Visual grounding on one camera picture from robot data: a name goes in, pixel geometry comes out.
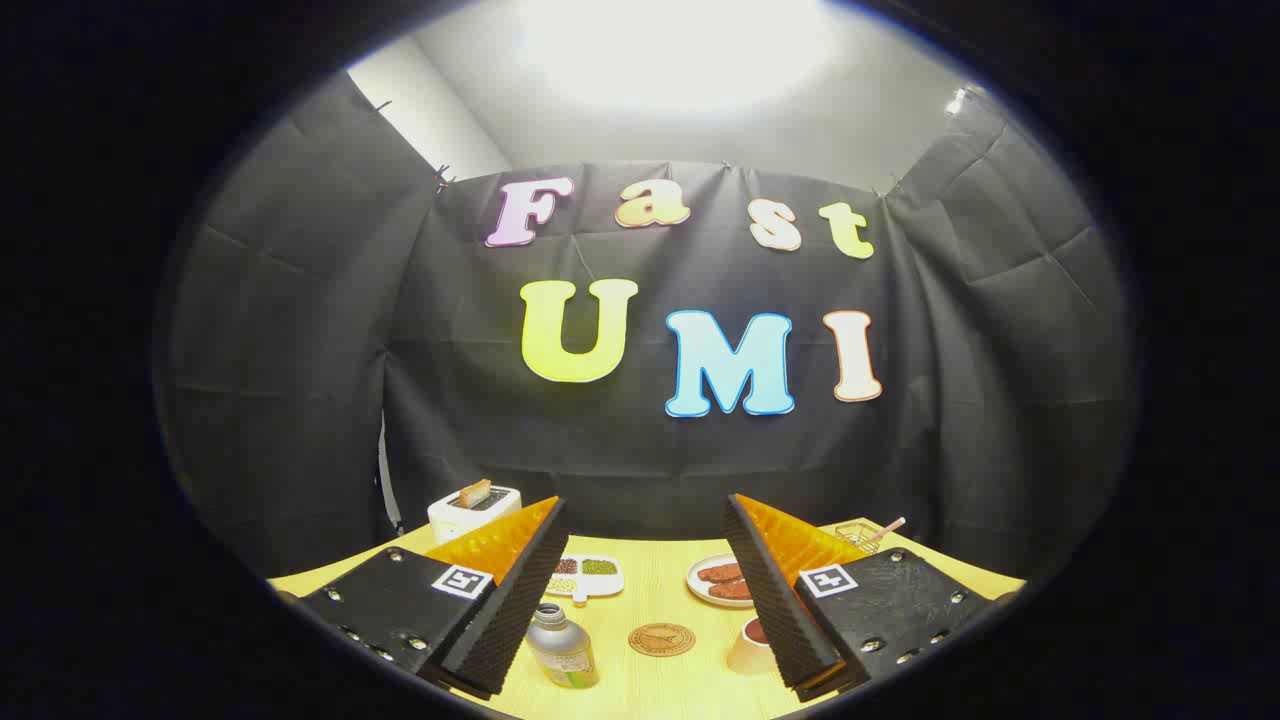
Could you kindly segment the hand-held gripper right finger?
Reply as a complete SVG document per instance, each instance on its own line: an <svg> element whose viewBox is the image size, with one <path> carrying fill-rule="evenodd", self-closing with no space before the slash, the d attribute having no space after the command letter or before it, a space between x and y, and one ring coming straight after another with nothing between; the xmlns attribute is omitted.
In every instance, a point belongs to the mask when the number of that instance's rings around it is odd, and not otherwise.
<svg viewBox="0 0 1280 720"><path fill-rule="evenodd" d="M800 701L914 666L997 605L919 553L869 553L745 495L726 500L723 530Z"/></svg>

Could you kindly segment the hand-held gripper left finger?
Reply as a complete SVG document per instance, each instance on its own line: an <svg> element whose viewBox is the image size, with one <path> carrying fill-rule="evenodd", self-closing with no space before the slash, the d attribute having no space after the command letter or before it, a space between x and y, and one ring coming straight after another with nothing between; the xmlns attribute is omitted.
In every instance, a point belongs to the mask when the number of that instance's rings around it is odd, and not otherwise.
<svg viewBox="0 0 1280 720"><path fill-rule="evenodd" d="M296 605L384 665L489 700L564 552L563 514L553 496L425 553L388 546Z"/></svg>

